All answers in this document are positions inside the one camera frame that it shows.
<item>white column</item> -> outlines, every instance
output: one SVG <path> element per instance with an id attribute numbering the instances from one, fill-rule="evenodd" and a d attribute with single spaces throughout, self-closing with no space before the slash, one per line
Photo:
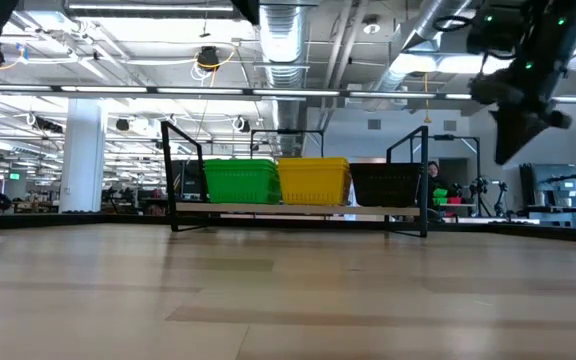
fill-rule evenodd
<path id="1" fill-rule="evenodd" d="M 99 211 L 107 118 L 99 100 L 68 102 L 59 212 Z"/>

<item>ventilation duct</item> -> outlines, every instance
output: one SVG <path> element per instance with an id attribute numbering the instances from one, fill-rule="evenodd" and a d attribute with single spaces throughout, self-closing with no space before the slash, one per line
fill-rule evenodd
<path id="1" fill-rule="evenodd" d="M 468 4 L 470 4 L 470 1 L 471 0 L 424 0 L 424 2 L 421 3 L 419 17 L 412 29 L 412 33 L 408 36 L 406 41 L 401 42 L 401 47 L 396 49 L 396 53 L 401 54 L 405 49 L 410 49 L 424 42 L 437 39 L 441 34 L 432 26 L 435 20 L 443 16 L 459 14 L 468 6 Z M 393 65 L 391 65 L 390 68 L 381 75 L 379 80 L 375 82 L 370 89 L 371 91 L 394 92 L 397 90 L 408 73 L 394 71 L 395 69 Z M 382 101 L 384 100 L 366 100 L 364 102 L 364 109 L 375 111 Z"/>
<path id="2" fill-rule="evenodd" d="M 267 5 L 260 7 L 260 39 L 265 61 L 290 65 L 304 61 L 306 40 L 306 12 L 303 6 Z M 268 85 L 276 89 L 304 87 L 305 69 L 281 66 L 266 67 Z M 306 128 L 305 101 L 272 101 L 275 129 L 304 130 Z M 300 156 L 303 136 L 280 136 L 281 156 Z"/>

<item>ceiling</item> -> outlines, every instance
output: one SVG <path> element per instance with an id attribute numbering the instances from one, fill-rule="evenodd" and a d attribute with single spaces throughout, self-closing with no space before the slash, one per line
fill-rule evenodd
<path id="1" fill-rule="evenodd" d="M 136 4 L 136 1 L 106 1 L 113 4 Z M 366 14 L 377 15 L 380 30 L 367 34 L 359 30 L 350 52 L 351 63 L 343 73 L 341 86 L 366 87 L 376 81 L 391 64 L 390 44 L 396 26 L 414 21 L 420 0 L 372 0 Z M 267 86 L 264 55 L 259 43 L 259 29 L 240 19 L 218 19 L 208 13 L 183 18 L 134 18 L 121 11 L 111 11 L 107 17 L 96 12 L 87 16 L 71 16 L 55 11 L 53 3 L 60 1 L 28 1 L 26 11 L 17 11 L 4 28 L 1 37 L 5 62 L 0 70 L 2 84 L 41 85 L 141 85 L 141 86 L 214 86 L 237 88 L 263 88 Z M 210 1 L 210 5 L 223 4 Z M 340 29 L 343 0 L 322 0 L 308 12 L 306 60 L 308 88 L 323 88 L 333 39 Z M 449 47 L 463 47 L 465 34 L 457 34 L 442 43 L 442 52 Z M 216 75 L 196 80 L 195 56 L 202 46 L 215 46 L 224 63 Z M 424 76 L 408 76 L 403 85 L 409 91 L 466 93 L 472 75 L 433 72 Z M 576 94 L 576 77 L 568 81 L 569 94 Z M 172 119 L 177 126 L 198 139 L 213 139 L 218 145 L 206 145 L 208 154 L 231 156 L 244 154 L 248 145 L 247 134 L 233 127 L 238 117 L 250 121 L 252 128 L 273 128 L 271 101 L 235 101 L 201 99 L 125 99 L 105 98 L 110 121 L 106 148 L 107 159 L 130 162 L 144 173 L 161 170 L 157 161 L 161 151 L 156 148 L 158 122 Z M 426 101 L 410 100 L 404 110 L 414 112 L 425 108 Z M 434 109 L 462 110 L 466 113 L 479 107 L 470 102 L 438 101 Z M 35 170 L 41 164 L 59 166 L 63 139 L 58 134 L 46 134 L 33 128 L 33 116 L 67 127 L 68 99 L 64 97 L 29 97 L 0 94 L 0 155 L 9 157 L 0 161 L 0 167 L 15 165 L 15 156 Z M 118 119 L 127 119 L 134 126 L 120 132 L 115 127 Z M 262 146 L 261 156 L 273 153 L 273 141 Z M 180 155 L 188 155 L 180 150 Z M 107 177 L 119 175 L 109 166 Z M 54 181 L 55 176 L 35 176 L 37 181 Z M 157 182 L 160 176 L 146 177 Z"/>

